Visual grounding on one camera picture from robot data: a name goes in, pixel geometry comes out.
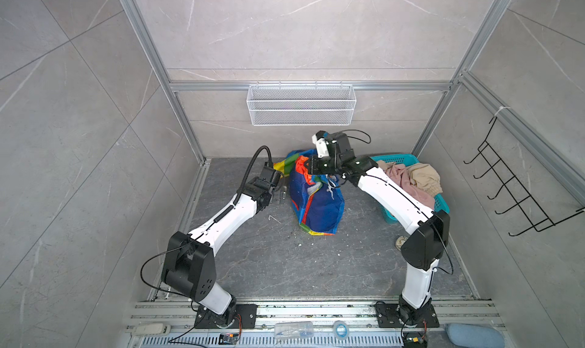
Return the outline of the rainbow striped shorts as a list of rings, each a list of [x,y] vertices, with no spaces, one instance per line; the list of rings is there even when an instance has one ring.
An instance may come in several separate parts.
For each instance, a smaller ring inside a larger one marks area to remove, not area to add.
[[[335,176],[310,175],[304,163],[317,152],[293,151],[274,169],[288,179],[288,191],[299,226],[310,235],[333,235],[344,214],[344,197]]]

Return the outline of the teal plastic laundry basket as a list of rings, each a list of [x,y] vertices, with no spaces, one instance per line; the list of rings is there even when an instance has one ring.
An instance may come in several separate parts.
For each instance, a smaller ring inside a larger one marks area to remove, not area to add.
[[[404,164],[406,167],[420,163],[415,156],[410,155],[410,154],[394,154],[394,155],[385,155],[385,156],[373,156],[373,159],[375,161],[381,160],[384,162],[395,162],[397,164]],[[435,211],[442,210],[442,211],[445,211],[446,213],[450,212],[449,206],[447,205],[446,201],[444,200],[444,198],[441,194],[438,194],[437,196],[435,196],[434,199],[435,199],[435,205],[434,205]]]

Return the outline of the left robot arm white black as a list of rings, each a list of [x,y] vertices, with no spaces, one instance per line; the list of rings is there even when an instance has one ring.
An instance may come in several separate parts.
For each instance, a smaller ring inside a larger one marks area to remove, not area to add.
[[[227,328],[236,319],[237,300],[217,282],[215,256],[240,226],[270,205],[281,177],[269,147],[260,146],[227,205],[196,229],[175,232],[167,250],[150,258],[163,257],[161,281],[172,294],[204,307],[220,328]]]

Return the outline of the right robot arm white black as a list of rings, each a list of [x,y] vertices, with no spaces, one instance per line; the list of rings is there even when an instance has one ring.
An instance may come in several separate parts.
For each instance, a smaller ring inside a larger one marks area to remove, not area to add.
[[[350,137],[319,131],[312,136],[316,154],[305,162],[310,175],[337,175],[369,194],[402,225],[408,238],[401,247],[407,264],[397,314],[405,327],[427,320],[432,310],[431,284],[447,253],[450,218],[409,195],[369,156],[356,156]]]

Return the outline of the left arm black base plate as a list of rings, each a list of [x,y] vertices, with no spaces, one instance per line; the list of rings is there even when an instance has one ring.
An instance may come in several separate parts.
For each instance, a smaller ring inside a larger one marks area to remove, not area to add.
[[[257,305],[237,304],[230,305],[227,310],[218,315],[215,312],[200,306],[197,309],[195,321],[196,329],[252,329],[257,319]]]

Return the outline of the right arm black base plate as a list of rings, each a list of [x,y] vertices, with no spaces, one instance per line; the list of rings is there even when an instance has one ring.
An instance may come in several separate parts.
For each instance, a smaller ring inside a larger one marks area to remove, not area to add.
[[[438,328],[440,322],[431,302],[419,309],[407,303],[377,302],[374,305],[380,328]]]

